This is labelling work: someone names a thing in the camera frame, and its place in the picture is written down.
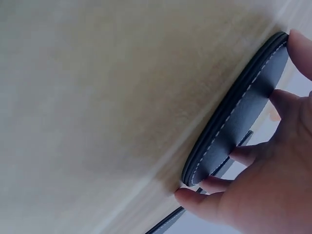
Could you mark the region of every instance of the wood grain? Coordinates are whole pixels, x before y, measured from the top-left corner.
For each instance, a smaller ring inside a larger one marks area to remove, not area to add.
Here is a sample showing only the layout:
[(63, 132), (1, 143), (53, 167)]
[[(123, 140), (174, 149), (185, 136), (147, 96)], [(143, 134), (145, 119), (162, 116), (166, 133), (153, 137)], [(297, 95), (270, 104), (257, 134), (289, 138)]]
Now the wood grain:
[(1, 233), (148, 231), (178, 206), (188, 153), (243, 67), (279, 30), (311, 37), (311, 13), (310, 0), (2, 0)]

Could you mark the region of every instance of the dark gray leather coaster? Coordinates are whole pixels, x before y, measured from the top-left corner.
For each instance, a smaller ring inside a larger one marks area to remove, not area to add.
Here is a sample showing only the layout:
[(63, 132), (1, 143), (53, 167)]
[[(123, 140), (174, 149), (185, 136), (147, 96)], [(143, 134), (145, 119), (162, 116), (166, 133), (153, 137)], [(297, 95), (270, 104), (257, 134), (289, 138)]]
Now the dark gray leather coaster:
[(256, 53), (198, 138), (182, 172), (187, 186), (219, 170), (259, 117), (288, 60), (288, 35), (272, 36)]

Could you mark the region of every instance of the skin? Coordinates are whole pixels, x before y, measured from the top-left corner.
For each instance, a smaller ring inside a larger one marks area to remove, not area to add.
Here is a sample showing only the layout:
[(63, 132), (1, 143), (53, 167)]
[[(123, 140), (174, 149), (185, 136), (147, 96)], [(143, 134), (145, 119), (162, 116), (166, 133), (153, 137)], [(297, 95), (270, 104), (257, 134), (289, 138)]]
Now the skin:
[[(312, 41), (291, 30), (287, 46), (297, 69), (312, 80)], [(270, 101), (281, 117), (265, 143), (238, 147), (231, 157), (246, 165), (235, 180), (210, 176), (175, 192), (186, 210), (246, 234), (312, 233), (312, 92), (298, 97), (275, 90)]]

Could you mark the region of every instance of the leather strap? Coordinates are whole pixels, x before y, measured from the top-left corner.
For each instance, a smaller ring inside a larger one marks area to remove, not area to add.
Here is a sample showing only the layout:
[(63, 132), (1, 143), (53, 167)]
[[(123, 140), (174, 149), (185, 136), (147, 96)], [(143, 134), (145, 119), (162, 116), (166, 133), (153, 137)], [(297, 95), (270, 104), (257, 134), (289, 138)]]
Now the leather strap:
[[(247, 145), (248, 141), (251, 139), (254, 133), (252, 131), (248, 131), (239, 145)], [(228, 157), (228, 160), (225, 162), (224, 166), (220, 168), (220, 170), (215, 171), (213, 174), (217, 177), (222, 177), (224, 173), (229, 169), (229, 167), (233, 164), (233, 160)], [(202, 188), (199, 188), (197, 193), (206, 194)], [(185, 213), (185, 209), (183, 207), (177, 208), (170, 215), (165, 217), (162, 221), (160, 221), (157, 225), (155, 225), (152, 229), (150, 229), (146, 234), (164, 234), (177, 220)]]

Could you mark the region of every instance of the stitched border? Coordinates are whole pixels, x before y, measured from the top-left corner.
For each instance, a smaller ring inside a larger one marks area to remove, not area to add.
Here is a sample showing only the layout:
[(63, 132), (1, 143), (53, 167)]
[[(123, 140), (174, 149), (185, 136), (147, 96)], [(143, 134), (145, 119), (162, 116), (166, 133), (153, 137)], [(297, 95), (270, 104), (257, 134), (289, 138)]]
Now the stitched border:
[(165, 222), (164, 225), (162, 225), (159, 229), (157, 229), (153, 234), (158, 233), (163, 227), (165, 227), (168, 223), (170, 223), (174, 218), (176, 218), (178, 215), (180, 215), (184, 211), (185, 210), (182, 210), (179, 213), (177, 213), (175, 216), (173, 216), (171, 219), (169, 219), (167, 222)]
[[(200, 159), (200, 161), (199, 161), (198, 164), (196, 165), (196, 168), (195, 168), (195, 170), (194, 170), (194, 172), (193, 172), (193, 175), (192, 175), (192, 180), (191, 180), (192, 185), (195, 185), (195, 184), (194, 184), (194, 177), (195, 177), (195, 174), (196, 174), (196, 172), (197, 172), (197, 170), (198, 170), (198, 168), (199, 168), (199, 166), (200, 166), (200, 163), (203, 161), (204, 157), (207, 155), (208, 151), (210, 150), (211, 145), (214, 143), (216, 137), (220, 134), (220, 131), (224, 128), (226, 122), (229, 121), (229, 119), (230, 119), (231, 115), (233, 114), (234, 110), (235, 110), (236, 107), (241, 103), (242, 99), (244, 98), (244, 96), (246, 95), (246, 93), (250, 90), (251, 86), (252, 86), (253, 83), (257, 80), (257, 78), (259, 77), (259, 75), (261, 74), (261, 72), (263, 71), (263, 69), (266, 67), (266, 65), (269, 63), (269, 61), (273, 58), (273, 56), (279, 51), (279, 49), (282, 48), (286, 43), (287, 43), (287, 41), (285, 41), (284, 43), (282, 43), (282, 44), (271, 54), (271, 56), (269, 57), (269, 59), (265, 62), (265, 64), (262, 66), (262, 68), (260, 69), (260, 71), (258, 72), (258, 74), (256, 75), (256, 77), (253, 79), (253, 81), (251, 82), (251, 84), (248, 86), (247, 90), (243, 93), (242, 97), (241, 97), (240, 100), (237, 102), (236, 106), (232, 109), (231, 113), (230, 113), (229, 116), (226, 118), (226, 120), (225, 120), (224, 124), (221, 126), (220, 130), (219, 130), (219, 131), (216, 133), (216, 135), (214, 136), (214, 138), (213, 138), (211, 144), (210, 144), (209, 147), (207, 148), (207, 150), (206, 150), (206, 152), (204, 153), (203, 157)], [(220, 165), (219, 165), (216, 169), (214, 169), (214, 171), (213, 171), (211, 174), (213, 174), (213, 173), (222, 165), (222, 163), (224, 163), (224, 161), (221, 162)]]

